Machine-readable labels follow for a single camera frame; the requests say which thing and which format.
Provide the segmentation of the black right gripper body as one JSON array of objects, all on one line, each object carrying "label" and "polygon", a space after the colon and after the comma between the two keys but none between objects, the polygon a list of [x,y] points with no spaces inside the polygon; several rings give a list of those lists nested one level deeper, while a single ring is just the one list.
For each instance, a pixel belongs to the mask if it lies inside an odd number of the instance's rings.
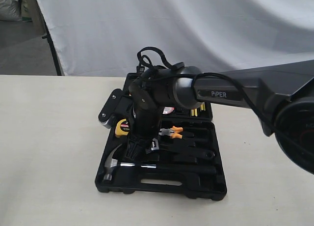
[{"label": "black right gripper body", "polygon": [[138,82],[132,82],[129,85],[129,92],[133,99],[135,113],[129,139],[137,143],[151,142],[160,130],[162,107]]}]

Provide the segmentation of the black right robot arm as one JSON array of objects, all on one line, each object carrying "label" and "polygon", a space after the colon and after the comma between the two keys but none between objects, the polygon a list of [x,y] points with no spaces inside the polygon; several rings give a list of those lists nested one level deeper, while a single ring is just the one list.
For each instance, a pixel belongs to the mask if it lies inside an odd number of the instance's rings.
[{"label": "black right robot arm", "polygon": [[136,115],[162,107],[192,110],[203,102],[251,109],[263,133],[274,135],[286,156],[314,171],[314,62],[202,72],[195,66],[176,71],[154,66],[129,86]]}]

